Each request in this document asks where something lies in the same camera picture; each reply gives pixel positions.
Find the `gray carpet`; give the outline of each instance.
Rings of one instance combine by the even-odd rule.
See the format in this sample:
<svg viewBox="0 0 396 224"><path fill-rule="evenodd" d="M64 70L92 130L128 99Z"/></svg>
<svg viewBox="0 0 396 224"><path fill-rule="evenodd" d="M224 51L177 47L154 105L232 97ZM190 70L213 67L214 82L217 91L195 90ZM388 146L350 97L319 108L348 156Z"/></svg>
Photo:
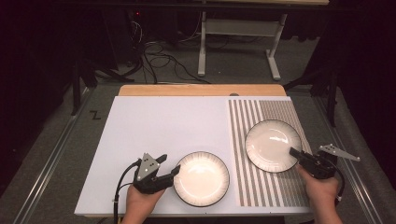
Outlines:
<svg viewBox="0 0 396 224"><path fill-rule="evenodd" d="M209 42L213 49L207 51L206 77L211 83L288 83L299 77L316 45L316 41L299 43L296 39L281 41L276 52L276 61L282 80L274 82L269 75L268 64L263 57L262 44L268 44L268 39L242 43L249 37L231 41L222 49L223 40L215 39ZM158 46L148 49L155 52ZM196 74L198 47L179 45L177 49L165 47L165 52L175 56L184 64L188 71ZM167 59L152 61L159 68L156 74L159 82L192 82L177 77L172 63ZM153 78L146 70L131 76L139 83L152 83ZM177 67L179 76L186 76L184 70ZM111 223L111 218L78 217L74 209L79 192L91 166L92 158L99 143L106 118L113 98L118 94L120 83L111 80L100 80L96 89L89 89L84 94L84 105L78 116L71 117L71 90L64 96L64 103L48 118L42 133L37 138L23 162L21 169L12 180L6 193L0 200L0 223L12 223L26 220L27 223ZM305 135L312 148L335 143L347 149L348 152L361 157L361 162L352 164L340 162L343 173L346 174L346 191L344 199L337 210L345 223L396 223L394 210L396 195L386 176L379 168L370 149L359 133L353 118L347 110L347 105L340 91L337 96L335 111L336 128L330 127L325 119L323 100L312 98L309 87L301 86L288 91L303 125ZM92 111L97 111L92 119ZM67 138L62 139L63 131L70 130ZM51 164L53 172L49 172L48 183L44 183L42 194L32 203L30 213L23 212L18 216L31 189L51 157L52 151L59 151L59 160ZM300 223L311 218L303 216L286 216L286 223Z"/></svg>

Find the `table leg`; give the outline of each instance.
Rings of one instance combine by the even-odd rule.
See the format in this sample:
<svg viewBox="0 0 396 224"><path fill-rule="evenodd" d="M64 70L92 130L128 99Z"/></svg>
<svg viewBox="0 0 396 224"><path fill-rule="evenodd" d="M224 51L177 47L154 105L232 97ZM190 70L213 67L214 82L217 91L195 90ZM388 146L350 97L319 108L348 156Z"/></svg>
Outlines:
<svg viewBox="0 0 396 224"><path fill-rule="evenodd" d="M280 36L282 35L283 27L285 26L285 21L286 21L287 17L288 17L287 14L283 14L282 17L280 18L279 25L276 29L276 33L274 36L274 44L271 49L268 49L266 51L267 60L270 65L271 74L272 74L274 80L280 80L280 74L279 74L279 71L277 70L274 55L275 55L277 45L279 44Z"/></svg>
<svg viewBox="0 0 396 224"><path fill-rule="evenodd" d="M206 39L206 12L202 12L202 22L201 22L201 48L199 51L199 61L198 61L198 76L205 76L205 67L206 67L206 47L205 47L205 39Z"/></svg>

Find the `floor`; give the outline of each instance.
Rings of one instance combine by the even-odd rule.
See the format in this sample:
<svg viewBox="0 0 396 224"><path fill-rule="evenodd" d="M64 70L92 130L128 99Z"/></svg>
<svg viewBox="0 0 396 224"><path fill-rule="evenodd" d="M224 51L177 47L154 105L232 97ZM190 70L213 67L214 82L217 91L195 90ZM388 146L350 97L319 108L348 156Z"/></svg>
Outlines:
<svg viewBox="0 0 396 224"><path fill-rule="evenodd" d="M208 41L206 76L214 84L278 83L286 84L299 77L309 61L317 41L282 40L276 52L280 81L273 81L263 57L262 46L268 39L214 36ZM147 56L154 66L159 83L200 83L197 80L198 46L196 41L178 47L164 43L152 45ZM183 66L175 65L176 61ZM131 77L135 83L153 83L148 64ZM125 66L120 70L126 72ZM87 218L74 215L79 191L85 181L93 155L106 124L114 96L122 83L98 78L97 88L81 88L82 105L75 116L72 91L64 103L47 119L23 165L0 200L0 223L110 223L111 218ZM325 118L326 98L313 98L309 86L288 91L311 147L329 142L359 155L364 162L341 161L346 173L346 195L338 206L345 223L396 223L395 194L375 158L348 113L338 91L336 127ZM286 223L300 223L311 218L285 216Z"/></svg>

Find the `white table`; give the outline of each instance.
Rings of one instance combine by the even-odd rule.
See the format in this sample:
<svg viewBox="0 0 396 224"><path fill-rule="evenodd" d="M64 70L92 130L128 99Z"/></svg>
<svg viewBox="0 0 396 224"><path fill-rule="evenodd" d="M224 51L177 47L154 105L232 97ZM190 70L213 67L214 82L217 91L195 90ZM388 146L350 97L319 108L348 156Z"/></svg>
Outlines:
<svg viewBox="0 0 396 224"><path fill-rule="evenodd" d="M192 88L200 89L203 86L196 85ZM226 90L229 86L223 85L223 88ZM170 188L158 202L152 213L153 217L280 216L308 213L307 201L286 202L286 197L303 197L302 182L296 183L298 188L295 189L297 192L295 195L284 196L284 203L281 200L275 200L275 196L271 196L273 193L290 187L286 185L290 185L291 182L282 184L280 179L289 181L288 176L294 175L295 177L295 174L292 173L279 175L279 182L276 182L278 186L270 183L272 187L268 187L268 192L262 196L262 204L241 205L239 197L243 193L238 191L232 147L233 139L230 136L230 125L233 125L230 122L230 110L227 105L230 100L261 100L291 104L291 100L287 96L116 97L75 213L87 217L111 217L113 215L112 200L120 175L137 158L142 158L143 153L148 152L154 158L167 154L168 159L162 164L158 173L158 175L165 175L185 155L198 150L211 152L227 164L231 181L226 195L218 203L200 208L187 205L178 198L175 190ZM267 114L266 116L278 116L282 113L275 112L273 115ZM296 115L293 114L292 105L285 108L283 114L286 117L291 117L291 122L298 126L297 129L304 139L305 147L310 150L304 137L304 131L301 129ZM131 182L133 175L134 169L125 176L124 183ZM120 192L120 202L125 201L125 196L126 189L123 189ZM120 203L119 211L121 215L125 212L123 203Z"/></svg>
<svg viewBox="0 0 396 224"><path fill-rule="evenodd" d="M321 5L327 6L329 0L203 0L206 2L239 2L239 3L261 3L261 4L282 4L282 5ZM206 67L206 34L214 35L251 35L251 36L271 36L273 44L265 51L266 59L270 65L271 74L274 80L280 80L280 74L276 66L275 52L287 14L283 14L279 21L240 21L240 20L218 20L208 19L203 12L201 22L201 47L198 62L198 76L205 76Z"/></svg>

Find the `wooden edge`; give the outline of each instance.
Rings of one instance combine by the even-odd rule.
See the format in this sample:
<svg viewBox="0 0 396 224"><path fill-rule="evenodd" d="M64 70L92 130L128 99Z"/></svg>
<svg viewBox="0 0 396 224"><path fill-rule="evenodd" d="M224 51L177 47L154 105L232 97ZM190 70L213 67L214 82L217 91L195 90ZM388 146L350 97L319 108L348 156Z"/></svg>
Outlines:
<svg viewBox="0 0 396 224"><path fill-rule="evenodd" d="M286 96L278 84L124 85L119 96Z"/></svg>

